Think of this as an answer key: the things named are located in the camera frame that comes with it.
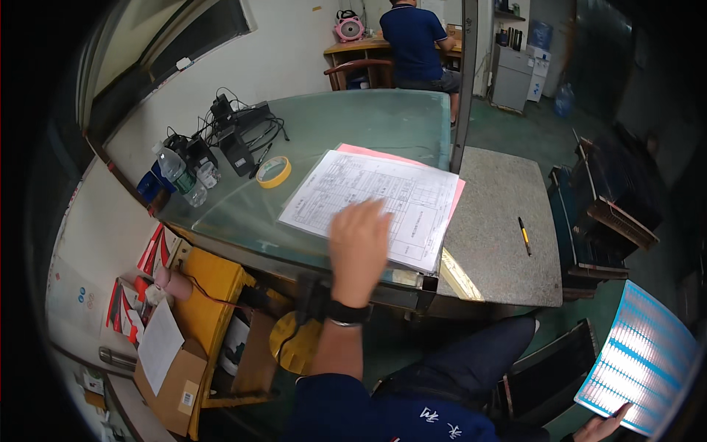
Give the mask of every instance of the pink desk fan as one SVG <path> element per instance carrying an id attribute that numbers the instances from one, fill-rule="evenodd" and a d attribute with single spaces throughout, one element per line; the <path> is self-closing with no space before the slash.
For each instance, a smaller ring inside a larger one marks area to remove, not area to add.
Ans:
<path id="1" fill-rule="evenodd" d="M 364 30 L 361 20 L 351 9 L 337 12 L 337 24 L 334 26 L 334 32 L 342 43 L 363 40 Z"/>

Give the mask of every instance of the blue polo shirt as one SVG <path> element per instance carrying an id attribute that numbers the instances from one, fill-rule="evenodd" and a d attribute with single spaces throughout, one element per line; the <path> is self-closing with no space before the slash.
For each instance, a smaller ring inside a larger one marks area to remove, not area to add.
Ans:
<path id="1" fill-rule="evenodd" d="M 498 442 L 493 423 L 454 402 L 371 398 L 363 384 L 337 373 L 300 378 L 281 442 Z"/>
<path id="2" fill-rule="evenodd" d="M 435 42 L 447 38 L 437 16 L 411 4 L 397 4 L 380 18 L 380 27 L 392 47 L 395 75 L 408 80 L 442 78 Z"/>

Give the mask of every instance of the barcode label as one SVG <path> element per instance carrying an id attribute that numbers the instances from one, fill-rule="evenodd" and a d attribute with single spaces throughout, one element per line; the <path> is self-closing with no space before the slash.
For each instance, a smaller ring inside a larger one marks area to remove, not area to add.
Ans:
<path id="1" fill-rule="evenodd" d="M 187 407 L 191 407 L 193 401 L 194 396 L 191 393 L 184 392 L 184 395 L 182 395 L 182 404 L 186 405 Z"/>

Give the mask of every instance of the shelf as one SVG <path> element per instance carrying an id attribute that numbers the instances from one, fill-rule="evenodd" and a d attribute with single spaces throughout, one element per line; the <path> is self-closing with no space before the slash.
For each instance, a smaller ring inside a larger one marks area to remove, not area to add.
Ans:
<path id="1" fill-rule="evenodd" d="M 504 18 L 506 20 L 525 21 L 525 19 L 523 17 L 517 16 L 514 13 L 510 13 L 510 12 L 503 12 L 503 11 L 496 10 L 493 12 L 493 15 L 496 18 Z"/>

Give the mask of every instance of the masking tape roll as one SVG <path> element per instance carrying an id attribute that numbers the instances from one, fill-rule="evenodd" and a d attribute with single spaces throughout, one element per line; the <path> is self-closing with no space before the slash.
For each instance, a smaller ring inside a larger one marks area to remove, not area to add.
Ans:
<path id="1" fill-rule="evenodd" d="M 265 174 L 268 170 L 281 164 L 284 164 L 285 168 L 275 178 L 263 181 L 263 178 L 265 178 Z M 276 156 L 275 158 L 270 158 L 268 161 L 265 161 L 265 163 L 260 166 L 260 169 L 258 169 L 258 174 L 255 175 L 255 179 L 264 189 L 271 189 L 279 186 L 288 176 L 290 176 L 290 172 L 292 172 L 292 166 L 290 165 L 290 161 L 287 157 Z"/>

